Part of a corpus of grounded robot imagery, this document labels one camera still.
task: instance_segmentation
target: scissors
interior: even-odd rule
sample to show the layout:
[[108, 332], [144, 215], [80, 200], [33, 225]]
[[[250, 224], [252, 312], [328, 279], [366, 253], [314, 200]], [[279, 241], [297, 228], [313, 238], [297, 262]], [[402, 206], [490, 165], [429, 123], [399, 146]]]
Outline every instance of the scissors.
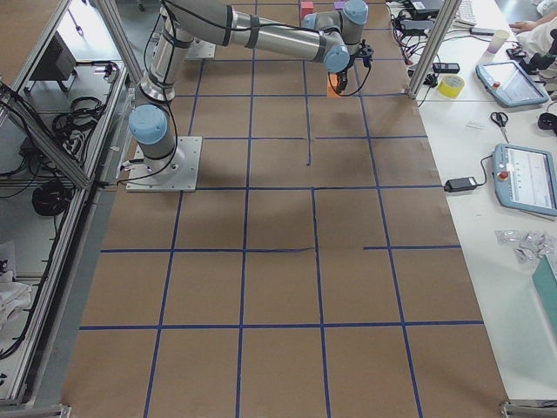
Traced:
[[503, 137], [505, 137], [506, 142], [510, 144], [510, 142], [508, 142], [508, 137], [507, 137], [507, 128], [505, 127], [508, 122], [507, 114], [503, 111], [494, 111], [491, 114], [490, 119], [493, 123], [499, 126], [501, 132], [503, 132]]

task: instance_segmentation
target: paper cup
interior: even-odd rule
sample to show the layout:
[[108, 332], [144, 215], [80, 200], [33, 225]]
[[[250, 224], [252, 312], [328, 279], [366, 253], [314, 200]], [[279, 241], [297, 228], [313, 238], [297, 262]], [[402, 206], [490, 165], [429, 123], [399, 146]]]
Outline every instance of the paper cup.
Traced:
[[509, 33], [506, 30], [496, 30], [491, 38], [491, 42], [487, 46], [487, 52], [491, 52], [492, 54], [497, 52], [500, 47], [503, 46], [508, 37]]

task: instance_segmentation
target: tablet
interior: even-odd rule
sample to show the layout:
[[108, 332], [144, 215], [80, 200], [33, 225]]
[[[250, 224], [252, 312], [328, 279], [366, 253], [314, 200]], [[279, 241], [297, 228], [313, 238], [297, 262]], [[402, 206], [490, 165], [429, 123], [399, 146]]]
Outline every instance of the tablet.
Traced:
[[499, 144], [493, 151], [495, 194], [503, 206], [557, 216], [557, 178], [551, 153]]
[[543, 87], [535, 83], [515, 61], [479, 64], [476, 74], [504, 106], [538, 105], [549, 100]]

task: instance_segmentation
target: red block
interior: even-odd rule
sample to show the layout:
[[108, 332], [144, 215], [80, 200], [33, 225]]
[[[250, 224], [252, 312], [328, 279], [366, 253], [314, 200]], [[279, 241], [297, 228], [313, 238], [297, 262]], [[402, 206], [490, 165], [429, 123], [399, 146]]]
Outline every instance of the red block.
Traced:
[[313, 13], [313, 2], [302, 2], [302, 19], [310, 13]]

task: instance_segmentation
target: person's hand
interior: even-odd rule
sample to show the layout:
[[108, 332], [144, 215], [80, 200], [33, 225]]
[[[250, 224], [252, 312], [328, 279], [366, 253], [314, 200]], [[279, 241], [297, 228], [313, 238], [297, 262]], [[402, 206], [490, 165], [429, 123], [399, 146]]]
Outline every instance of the person's hand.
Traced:
[[531, 20], [527, 20], [526, 22], [514, 22], [513, 24], [509, 24], [509, 26], [511, 27], [511, 29], [516, 29], [514, 30], [514, 32], [522, 33], [532, 30], [533, 28], [538, 26], [538, 24]]

